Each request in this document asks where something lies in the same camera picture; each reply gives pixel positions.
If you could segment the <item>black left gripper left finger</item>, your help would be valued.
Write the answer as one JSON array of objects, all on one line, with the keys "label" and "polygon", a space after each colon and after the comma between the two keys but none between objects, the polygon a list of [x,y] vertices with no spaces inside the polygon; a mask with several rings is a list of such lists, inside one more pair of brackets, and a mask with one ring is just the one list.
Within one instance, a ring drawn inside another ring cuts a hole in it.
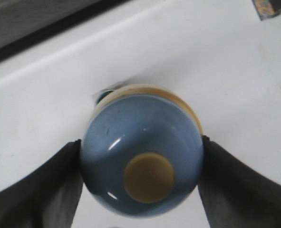
[{"label": "black left gripper left finger", "polygon": [[81,141],[67,143],[30,175],[0,192],[0,228],[69,228],[83,188]]}]

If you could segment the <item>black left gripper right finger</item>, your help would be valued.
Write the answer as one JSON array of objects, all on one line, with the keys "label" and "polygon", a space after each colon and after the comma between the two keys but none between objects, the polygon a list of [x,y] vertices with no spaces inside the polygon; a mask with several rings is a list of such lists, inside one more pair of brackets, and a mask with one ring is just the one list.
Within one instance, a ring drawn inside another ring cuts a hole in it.
[{"label": "black left gripper right finger", "polygon": [[203,136],[198,190],[212,228],[281,228],[281,185]]}]

